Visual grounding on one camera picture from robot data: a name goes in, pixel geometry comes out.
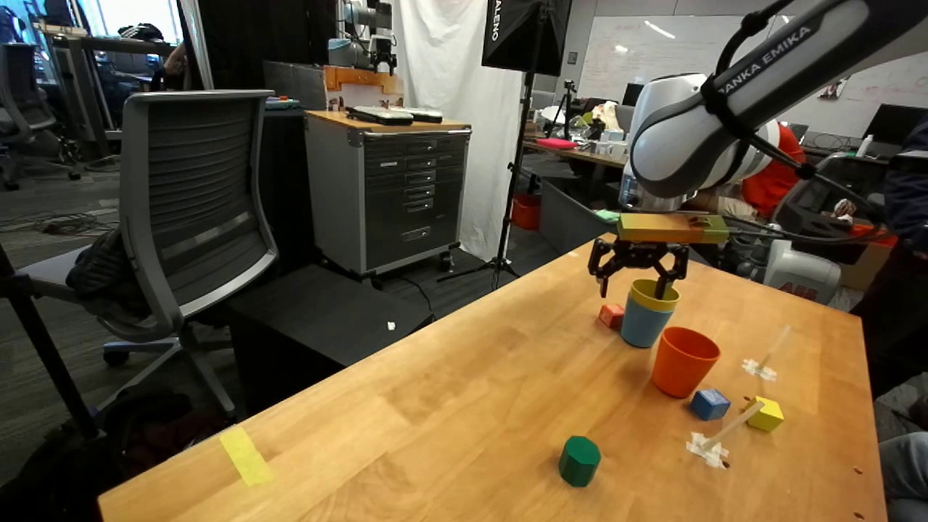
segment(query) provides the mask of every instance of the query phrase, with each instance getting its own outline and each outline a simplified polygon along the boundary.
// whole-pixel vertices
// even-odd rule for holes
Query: gray cabinet
[[[307,112],[318,250],[349,273],[390,273],[458,243],[466,124],[374,124]]]

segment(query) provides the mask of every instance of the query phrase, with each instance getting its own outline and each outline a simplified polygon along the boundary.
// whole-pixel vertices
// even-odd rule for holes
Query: person
[[[864,323],[874,397],[928,371],[928,120],[888,166],[885,221],[900,242],[854,308]]]
[[[928,433],[906,433],[880,445],[890,522],[928,518]]]
[[[187,43],[173,46],[165,63],[155,72],[152,91],[184,91],[188,86],[188,50]]]

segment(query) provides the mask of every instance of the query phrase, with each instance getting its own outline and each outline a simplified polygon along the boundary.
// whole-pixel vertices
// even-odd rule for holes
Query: small toy
[[[716,420],[716,418],[724,418],[730,401],[716,392],[716,389],[700,389],[691,401],[691,413],[700,418],[700,420]]]
[[[559,450],[559,478],[587,488],[600,468],[600,447],[582,434],[571,434]]]
[[[745,426],[749,418],[753,418],[762,410],[761,401],[753,401],[749,410],[742,410],[738,418],[730,418],[716,434],[691,433],[687,453],[700,456],[709,468],[729,468],[729,450],[722,447],[722,437]]]
[[[774,344],[762,353],[762,360],[745,360],[742,369],[761,379],[777,379],[777,371],[768,369],[771,358],[784,349],[785,337],[790,337],[793,326],[785,326],[780,330],[780,337],[774,340]]]
[[[749,418],[756,433],[774,433],[784,423],[784,410],[777,401],[756,397],[761,410]]]
[[[624,308],[604,301],[597,323],[619,330],[624,315]]]

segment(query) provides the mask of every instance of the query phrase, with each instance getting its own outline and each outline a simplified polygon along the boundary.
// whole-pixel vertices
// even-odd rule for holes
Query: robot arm
[[[925,18],[925,0],[822,0],[706,81],[652,81],[633,117],[635,179],[655,197],[720,185],[730,175],[738,140],[753,137],[830,78],[928,50],[919,41]]]

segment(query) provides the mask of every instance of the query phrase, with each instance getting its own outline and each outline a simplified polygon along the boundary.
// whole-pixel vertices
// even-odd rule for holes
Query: wall
[[[566,62],[562,78],[579,78],[579,95],[622,99],[627,81],[646,81],[665,72],[710,72],[720,50],[738,31],[739,18],[749,10],[749,2],[738,7],[730,0],[709,7],[681,7],[672,0],[574,0],[568,53],[582,43],[587,53],[579,53],[582,62],[577,63]],[[655,36],[645,27],[645,20],[672,31],[677,41]],[[817,99],[817,94],[811,94],[809,99],[785,111],[784,120],[807,123],[817,134],[861,137],[880,105],[928,108],[925,94],[928,53],[919,53],[910,59],[854,72],[839,102],[823,102]]]

